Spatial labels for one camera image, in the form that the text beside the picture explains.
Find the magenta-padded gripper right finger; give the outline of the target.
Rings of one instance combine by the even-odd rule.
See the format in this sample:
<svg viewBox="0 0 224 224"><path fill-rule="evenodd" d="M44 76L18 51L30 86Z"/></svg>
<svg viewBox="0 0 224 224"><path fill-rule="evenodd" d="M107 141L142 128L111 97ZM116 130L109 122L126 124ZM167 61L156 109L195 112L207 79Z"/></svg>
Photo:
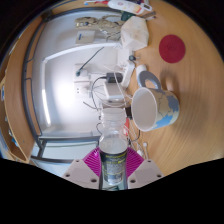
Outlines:
<svg viewBox="0 0 224 224"><path fill-rule="evenodd" d="M127 149L126 178L127 187L143 187L163 177L162 172L151 159L144 159L132 148Z"/></svg>

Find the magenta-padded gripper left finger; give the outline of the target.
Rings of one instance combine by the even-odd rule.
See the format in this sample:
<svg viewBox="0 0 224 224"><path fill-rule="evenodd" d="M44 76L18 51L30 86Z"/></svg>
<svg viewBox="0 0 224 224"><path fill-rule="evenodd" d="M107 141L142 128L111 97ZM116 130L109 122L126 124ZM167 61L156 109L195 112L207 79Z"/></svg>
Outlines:
<svg viewBox="0 0 224 224"><path fill-rule="evenodd" d="M83 188L100 186L101 160L99 148L93 149L83 159L75 159L63 174L63 178Z"/></svg>

